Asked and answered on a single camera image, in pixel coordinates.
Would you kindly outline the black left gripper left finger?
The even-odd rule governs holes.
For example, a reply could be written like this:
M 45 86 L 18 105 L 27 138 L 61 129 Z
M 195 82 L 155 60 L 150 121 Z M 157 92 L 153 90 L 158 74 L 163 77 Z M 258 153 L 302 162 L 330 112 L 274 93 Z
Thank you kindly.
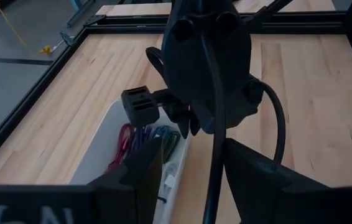
M 154 138 L 89 184 L 93 224 L 153 224 L 162 178 L 162 139 Z

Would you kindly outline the white plastic bin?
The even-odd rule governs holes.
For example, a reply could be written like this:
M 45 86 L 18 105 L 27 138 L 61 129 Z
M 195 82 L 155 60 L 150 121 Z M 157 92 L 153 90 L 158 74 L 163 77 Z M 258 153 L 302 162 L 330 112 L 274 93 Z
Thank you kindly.
M 87 184 L 104 173 L 117 153 L 121 127 L 128 122 L 122 101 L 119 98 L 114 100 L 69 181 L 70 184 Z M 186 139 L 180 138 L 170 159 L 162 168 L 160 199 L 157 201 L 153 224 L 170 224 L 191 137 L 189 134 Z

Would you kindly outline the blue-grey table leg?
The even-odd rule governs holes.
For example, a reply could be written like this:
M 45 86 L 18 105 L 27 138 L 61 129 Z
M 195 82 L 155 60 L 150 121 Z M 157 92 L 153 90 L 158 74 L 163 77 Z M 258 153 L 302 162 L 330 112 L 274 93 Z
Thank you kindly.
M 67 21 L 67 28 L 73 27 L 80 17 L 96 2 L 96 0 L 70 0 L 75 13 Z

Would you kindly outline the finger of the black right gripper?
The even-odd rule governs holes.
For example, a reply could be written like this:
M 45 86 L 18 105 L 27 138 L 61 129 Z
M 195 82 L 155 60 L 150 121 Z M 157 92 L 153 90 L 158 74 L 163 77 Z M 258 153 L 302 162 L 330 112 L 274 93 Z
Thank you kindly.
M 181 136 L 186 139 L 188 137 L 189 131 L 190 131 L 190 120 L 184 120 L 181 122 L 177 123 L 177 126 L 180 130 L 180 134 Z
M 200 121 L 195 114 L 194 110 L 190 110 L 190 131 L 193 136 L 196 136 L 201 129 Z

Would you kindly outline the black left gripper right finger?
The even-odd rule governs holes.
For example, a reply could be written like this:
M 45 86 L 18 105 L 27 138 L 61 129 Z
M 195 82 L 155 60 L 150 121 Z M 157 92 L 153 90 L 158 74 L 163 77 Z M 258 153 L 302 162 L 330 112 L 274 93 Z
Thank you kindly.
M 325 224 L 320 194 L 328 187 L 228 138 L 227 180 L 242 224 Z

